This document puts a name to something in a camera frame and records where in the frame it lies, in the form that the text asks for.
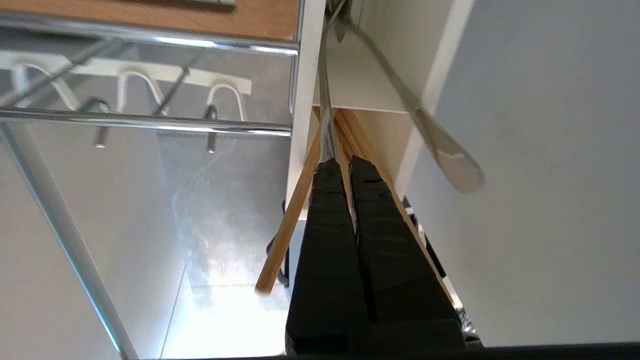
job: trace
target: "wooden handle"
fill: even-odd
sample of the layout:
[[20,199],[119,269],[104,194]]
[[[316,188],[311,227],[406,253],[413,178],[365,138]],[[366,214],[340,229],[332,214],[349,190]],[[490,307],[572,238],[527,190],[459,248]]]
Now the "wooden handle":
[[[393,189],[393,182],[391,181],[391,177],[389,176],[384,164],[380,161],[378,154],[375,152],[373,147],[371,147],[371,144],[367,139],[367,135],[365,135],[365,132],[360,126],[360,123],[358,122],[358,119],[356,118],[356,115],[353,113],[353,111],[339,110],[338,114],[336,114],[335,125],[338,127],[337,131],[342,133],[342,135],[344,135],[344,136],[338,136],[339,140],[346,141],[348,144],[347,148],[352,149],[354,155],[357,155],[357,156],[362,155],[361,157],[373,163],[373,165],[375,165],[376,168],[378,169],[378,172],[380,173],[380,177],[382,177],[382,180],[384,180],[387,183],[387,186],[389,186],[390,189]],[[449,298],[449,301],[453,303],[451,294],[449,293],[449,290],[447,290],[447,287],[442,281],[442,278],[440,277],[440,274],[438,273],[438,269],[433,263],[431,256],[429,256],[429,253],[422,245],[420,234],[418,234],[418,230],[416,230],[415,226],[413,226],[413,222],[411,221],[411,219],[409,218],[409,215],[404,210],[404,205],[402,201],[400,201],[400,198],[398,197],[395,191],[392,190],[391,194],[393,195],[394,202],[396,203],[396,207],[400,211],[400,214],[402,215],[404,222],[411,230],[411,233],[413,234],[415,241],[418,243],[418,246],[420,247],[420,249],[422,249],[422,253],[424,254],[424,257],[427,258],[429,265],[433,269],[433,272],[436,275],[436,278],[438,279],[440,286],[442,287],[442,291],[444,291],[444,293],[447,295],[447,297]]]
[[284,261],[284,257],[287,255],[291,235],[293,235],[293,231],[298,223],[300,211],[302,211],[302,207],[307,199],[307,193],[314,178],[318,160],[320,160],[320,133],[321,129],[318,127],[305,163],[302,166],[300,177],[291,195],[289,206],[284,212],[284,218],[280,223],[276,236],[273,238],[273,245],[271,246],[269,255],[267,255],[267,261],[264,262],[260,277],[258,277],[258,281],[255,284],[255,292],[259,295],[268,296],[271,294],[282,261]]

